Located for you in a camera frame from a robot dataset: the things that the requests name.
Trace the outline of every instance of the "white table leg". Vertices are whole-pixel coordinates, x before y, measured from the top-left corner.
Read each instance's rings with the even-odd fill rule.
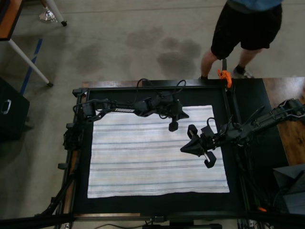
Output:
[[[16,43],[10,39],[8,43],[11,45],[13,50],[15,50],[24,60],[25,62],[43,79],[44,82],[47,83],[49,87],[53,87],[53,84],[42,74],[42,72],[34,65],[34,63],[24,54],[24,52],[16,45]]]
[[[54,13],[57,21],[59,21],[63,26],[67,25],[67,21],[63,20],[61,13],[59,12],[54,0],[46,0],[47,5],[51,8],[52,12]]]

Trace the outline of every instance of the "black shorts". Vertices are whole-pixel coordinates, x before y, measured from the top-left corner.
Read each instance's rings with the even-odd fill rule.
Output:
[[[247,50],[268,49],[282,23],[282,5],[270,10],[244,14],[226,3],[214,32],[212,53],[219,60],[227,58],[240,42]]]

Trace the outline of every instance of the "concrete floor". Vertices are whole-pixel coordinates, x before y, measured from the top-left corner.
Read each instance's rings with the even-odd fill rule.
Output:
[[[198,78],[201,56],[211,45],[225,0],[56,2],[67,27],[41,23],[40,3],[28,1],[12,37],[30,58],[43,38],[36,65],[54,87],[46,87],[32,73],[24,96],[35,128],[20,141],[0,145],[1,219],[42,212],[60,189],[57,164],[66,158],[62,135],[73,118],[72,89],[85,81]],[[249,65],[257,78],[305,76],[305,0],[286,0],[283,10],[276,40]],[[236,47],[228,58],[229,69],[237,64],[240,50]],[[217,77],[218,68],[221,62],[213,66],[211,78]],[[0,42],[0,76],[19,91],[27,69],[21,57]]]

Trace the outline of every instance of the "striped cloth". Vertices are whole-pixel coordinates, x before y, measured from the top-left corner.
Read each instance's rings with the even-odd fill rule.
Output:
[[[94,122],[88,198],[155,196],[174,192],[229,192],[220,148],[213,168],[205,157],[180,152],[190,139],[188,125],[198,129],[213,117],[212,106],[190,106],[179,129],[168,130],[170,119],[110,113]],[[216,131],[215,122],[210,125]]]

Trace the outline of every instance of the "floor stain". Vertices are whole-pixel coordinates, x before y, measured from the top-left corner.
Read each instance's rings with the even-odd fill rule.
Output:
[[[191,58],[198,58],[201,55],[201,45],[193,40],[185,40],[180,45],[180,52]]]
[[[129,77],[132,78],[132,74],[130,71],[130,66],[132,64],[132,57],[128,54],[125,54],[123,56],[116,57],[116,62],[122,69],[122,71]]]
[[[162,53],[158,56],[157,62],[162,73],[170,79],[186,78],[195,73],[193,60],[180,52]]]
[[[164,49],[175,50],[179,48],[180,41],[173,37],[167,37],[161,42],[161,46]]]
[[[92,44],[81,48],[77,52],[76,68],[80,73],[91,74],[103,68],[103,63],[99,57],[101,48],[99,44]]]
[[[126,44],[128,46],[145,49],[153,47],[164,35],[161,27],[154,27],[151,30],[139,30],[132,32],[127,36]]]
[[[162,73],[169,79],[191,78],[196,72],[194,60],[201,55],[200,44],[193,40],[180,42],[176,38],[167,37],[161,41],[164,49],[170,52],[161,53],[157,62]]]

